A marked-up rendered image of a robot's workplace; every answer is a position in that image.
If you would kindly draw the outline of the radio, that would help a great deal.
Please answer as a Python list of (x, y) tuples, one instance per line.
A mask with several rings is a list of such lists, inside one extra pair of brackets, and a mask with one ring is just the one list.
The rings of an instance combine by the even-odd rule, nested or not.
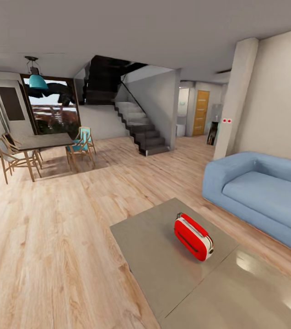
[(199, 261), (206, 261), (214, 252), (209, 233), (185, 213), (176, 218), (174, 232)]

